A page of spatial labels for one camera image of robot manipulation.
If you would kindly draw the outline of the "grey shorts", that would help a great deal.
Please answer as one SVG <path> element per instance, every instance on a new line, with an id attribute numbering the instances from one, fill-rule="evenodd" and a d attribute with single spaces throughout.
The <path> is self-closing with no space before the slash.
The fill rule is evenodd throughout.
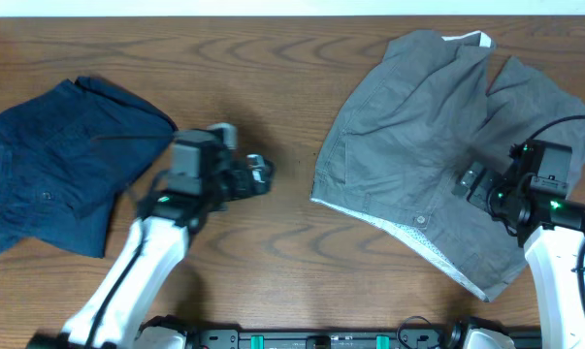
<path id="1" fill-rule="evenodd" d="M 585 105 L 474 31 L 417 30 L 389 43 L 342 106 L 320 150 L 311 199 L 399 239 L 483 301 L 526 267 L 504 226 L 455 195 L 474 161 L 499 172 L 529 136 L 568 145 L 569 183 L 585 165 Z"/>

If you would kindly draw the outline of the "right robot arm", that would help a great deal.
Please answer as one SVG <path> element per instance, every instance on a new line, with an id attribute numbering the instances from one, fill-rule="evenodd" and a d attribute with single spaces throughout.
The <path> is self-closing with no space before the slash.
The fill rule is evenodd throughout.
<path id="1" fill-rule="evenodd" d="M 526 140 L 510 150 L 504 174 L 474 162 L 454 190 L 523 249 L 544 348 L 585 348 L 585 205 L 567 198 L 571 155 L 566 145 Z"/>

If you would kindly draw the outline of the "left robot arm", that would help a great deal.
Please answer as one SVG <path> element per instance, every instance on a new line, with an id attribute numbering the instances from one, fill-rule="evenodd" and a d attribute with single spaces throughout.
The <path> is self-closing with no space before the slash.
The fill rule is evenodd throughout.
<path id="1" fill-rule="evenodd" d="M 35 333 L 28 347 L 191 347 L 184 325 L 146 314 L 209 214 L 267 194 L 275 165 L 256 153 L 238 158 L 237 130 L 226 123 L 177 132 L 170 148 L 169 169 L 138 202 L 126 243 L 99 288 L 58 335 Z"/>

